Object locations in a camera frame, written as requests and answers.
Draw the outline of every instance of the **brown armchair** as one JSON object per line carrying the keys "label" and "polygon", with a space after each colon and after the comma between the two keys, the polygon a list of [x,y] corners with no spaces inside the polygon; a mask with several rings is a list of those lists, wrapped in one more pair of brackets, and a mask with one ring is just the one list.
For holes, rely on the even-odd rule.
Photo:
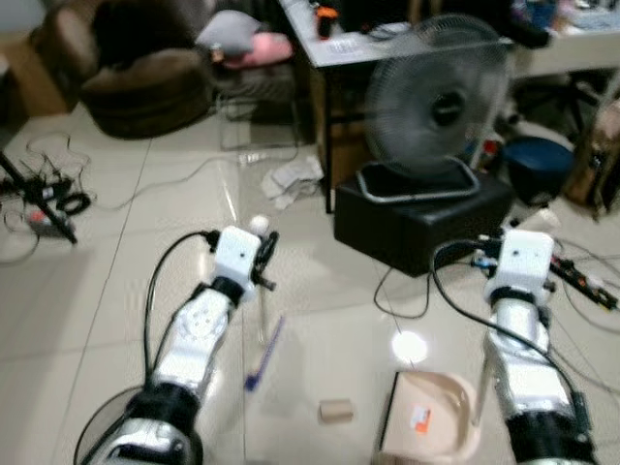
{"label": "brown armchair", "polygon": [[204,115],[212,86],[192,45],[215,1],[149,0],[164,20],[182,25],[188,46],[149,53],[125,69],[100,67],[92,23],[103,1],[69,0],[37,33],[37,50],[65,94],[82,100],[103,132],[123,139],[162,135]]}

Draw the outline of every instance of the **tripod leg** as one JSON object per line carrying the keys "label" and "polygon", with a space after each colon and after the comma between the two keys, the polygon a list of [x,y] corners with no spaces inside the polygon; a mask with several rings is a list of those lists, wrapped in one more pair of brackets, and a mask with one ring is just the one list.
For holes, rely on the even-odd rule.
{"label": "tripod leg", "polygon": [[30,189],[24,177],[16,169],[16,167],[13,166],[13,164],[9,161],[4,152],[0,152],[0,167],[2,167],[13,179],[13,183],[15,184],[17,189],[24,192],[24,199],[27,202],[31,202],[37,205],[41,209],[41,211],[44,212],[46,217],[49,218],[51,224],[54,225],[59,231],[61,231],[72,244],[78,243],[78,239],[76,238],[74,232],[71,231],[71,228],[69,228],[60,218],[58,218],[56,213],[43,199],[41,193],[34,192],[32,189]]}
{"label": "tripod leg", "polygon": [[486,398],[486,391],[491,381],[492,365],[488,359],[488,356],[484,357],[482,363],[482,371],[480,372],[480,380],[478,382],[478,397],[476,398],[476,410],[474,411],[474,417],[472,418],[472,424],[474,426],[480,426],[482,418],[482,408],[484,407],[484,399]]}

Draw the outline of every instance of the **desk leg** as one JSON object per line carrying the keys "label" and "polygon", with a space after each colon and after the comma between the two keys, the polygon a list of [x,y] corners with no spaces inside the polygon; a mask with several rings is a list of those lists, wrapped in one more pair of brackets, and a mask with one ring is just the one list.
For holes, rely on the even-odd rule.
{"label": "desk leg", "polygon": [[67,225],[65,225],[65,223],[63,223],[62,220],[60,220],[60,218],[56,216],[56,213],[51,208],[49,208],[47,202],[43,199],[43,197],[41,197],[40,192],[33,192],[29,189],[24,177],[16,169],[16,167],[13,166],[13,164],[9,161],[9,159],[3,152],[0,152],[0,167],[2,167],[4,171],[6,171],[7,174],[13,179],[13,183],[15,184],[17,189],[24,192],[24,197],[27,199],[28,202],[36,204],[41,209],[41,211],[44,212],[46,217],[49,218],[51,224],[58,228],[58,230],[61,231],[72,244],[78,243],[78,239],[74,235],[73,231],[71,231],[71,229],[67,227]]}
{"label": "desk leg", "polygon": [[325,151],[325,213],[331,209],[331,85],[329,73],[323,74],[325,82],[325,101],[323,115],[323,148]]}

